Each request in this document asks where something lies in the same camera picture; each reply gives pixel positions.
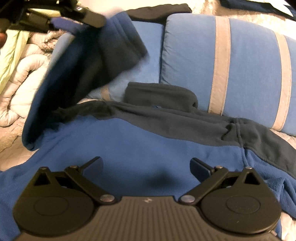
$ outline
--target light blue pillow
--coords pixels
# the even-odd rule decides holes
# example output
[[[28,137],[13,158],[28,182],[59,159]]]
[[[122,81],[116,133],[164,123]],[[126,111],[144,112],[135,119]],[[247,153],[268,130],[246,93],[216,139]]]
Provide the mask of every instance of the light blue pillow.
[[[133,24],[148,50],[149,57],[133,69],[120,74],[109,83],[107,88],[102,87],[91,91],[87,98],[104,99],[107,94],[111,100],[122,101],[129,82],[159,83],[164,26],[157,23],[137,21],[133,21]]]
[[[218,103],[216,114],[296,135],[296,41],[257,24],[221,18],[168,17],[160,82],[194,92],[201,110],[213,112]]]

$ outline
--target black clamp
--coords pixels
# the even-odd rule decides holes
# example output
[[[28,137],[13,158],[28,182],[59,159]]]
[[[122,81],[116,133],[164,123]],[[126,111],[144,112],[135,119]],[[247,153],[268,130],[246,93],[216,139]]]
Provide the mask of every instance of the black clamp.
[[[122,241],[167,240],[160,233],[170,237],[173,227],[184,235],[190,232],[193,238],[180,235],[178,241],[279,240],[273,229],[281,215],[280,204],[252,167],[229,172],[193,158],[190,171],[201,184],[176,202],[167,196],[116,199],[83,176],[91,164],[102,166],[103,161],[95,157],[63,172],[47,167],[37,171],[13,209],[22,231],[17,241],[103,241],[102,233],[109,233],[108,240],[113,241],[119,240],[119,224],[128,233]],[[180,222],[187,224],[180,227]],[[148,228],[138,231],[142,225]]]
[[[79,6],[77,0],[2,0],[0,3],[0,32],[13,30],[47,33],[54,29],[50,18],[32,9],[50,9],[96,28],[103,27],[106,17]]]

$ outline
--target metal rivet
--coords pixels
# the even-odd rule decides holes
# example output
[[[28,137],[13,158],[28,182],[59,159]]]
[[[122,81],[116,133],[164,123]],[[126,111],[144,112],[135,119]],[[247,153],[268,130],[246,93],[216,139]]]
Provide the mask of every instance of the metal rivet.
[[[183,203],[192,203],[195,201],[195,197],[191,196],[191,195],[184,195],[181,197],[181,201]]]
[[[111,194],[105,194],[100,197],[102,202],[112,202],[115,200],[115,197]]]

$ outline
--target round pad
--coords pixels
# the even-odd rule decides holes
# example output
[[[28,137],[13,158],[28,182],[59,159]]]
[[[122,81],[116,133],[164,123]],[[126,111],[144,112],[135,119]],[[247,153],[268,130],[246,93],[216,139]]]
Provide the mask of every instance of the round pad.
[[[260,202],[249,196],[234,196],[226,201],[226,206],[238,214],[252,214],[260,208]]]
[[[201,202],[204,216],[217,227],[239,234],[258,234],[277,224],[280,207],[275,198],[254,195],[245,187],[240,194],[223,188],[209,193]]]
[[[71,233],[88,222],[94,211],[91,198],[77,190],[60,189],[61,195],[57,191],[49,197],[21,196],[13,212],[19,228],[37,236],[54,237]]]

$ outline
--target striped pillow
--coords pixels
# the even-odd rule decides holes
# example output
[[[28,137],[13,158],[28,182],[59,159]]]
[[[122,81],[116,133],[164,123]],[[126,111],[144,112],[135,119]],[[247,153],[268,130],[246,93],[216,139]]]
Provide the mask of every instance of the striped pillow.
[[[193,91],[199,109],[296,136],[296,40],[227,17],[168,18],[161,83]]]

